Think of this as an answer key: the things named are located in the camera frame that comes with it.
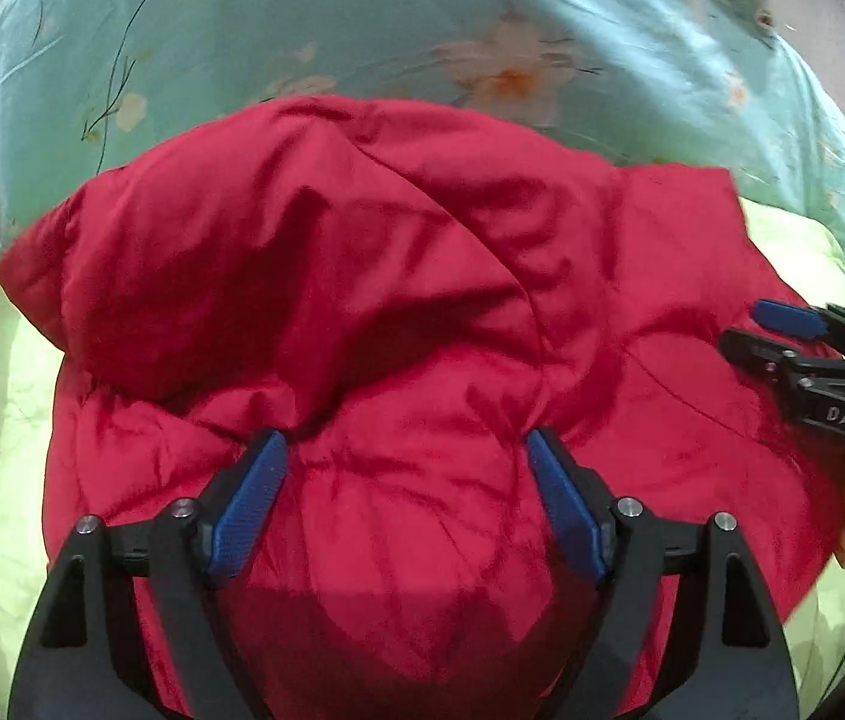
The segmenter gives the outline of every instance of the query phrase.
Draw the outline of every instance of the floral pattern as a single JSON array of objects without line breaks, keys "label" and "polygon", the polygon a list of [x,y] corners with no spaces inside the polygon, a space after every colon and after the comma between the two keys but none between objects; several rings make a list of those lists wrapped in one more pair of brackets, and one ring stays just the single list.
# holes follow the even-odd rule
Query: floral pattern
[{"label": "floral pattern", "polygon": [[841,113],[789,81],[804,71],[772,23],[771,0],[0,0],[0,251],[154,143],[343,94],[478,109],[624,164],[728,167],[845,252]]},{"label": "floral pattern", "polygon": [[449,77],[465,90],[462,104],[534,127],[558,122],[558,89],[578,73],[572,43],[547,43],[536,25],[507,14],[485,40],[433,49]]}]

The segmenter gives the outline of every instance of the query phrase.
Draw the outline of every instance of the blue gripper pad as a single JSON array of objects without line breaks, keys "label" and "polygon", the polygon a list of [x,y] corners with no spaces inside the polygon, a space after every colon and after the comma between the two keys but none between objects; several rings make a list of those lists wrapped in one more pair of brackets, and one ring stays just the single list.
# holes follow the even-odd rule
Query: blue gripper pad
[{"label": "blue gripper pad", "polygon": [[537,430],[529,433],[526,445],[542,506],[563,557],[577,576],[600,584],[608,567],[596,518],[542,434]]},{"label": "blue gripper pad", "polygon": [[212,552],[205,576],[213,586],[222,586],[246,566],[286,478],[288,460],[285,437],[273,432],[212,529]]},{"label": "blue gripper pad", "polygon": [[752,307],[756,324],[781,336],[815,341],[829,332],[825,319],[811,308],[799,308],[774,300],[759,300]]}]

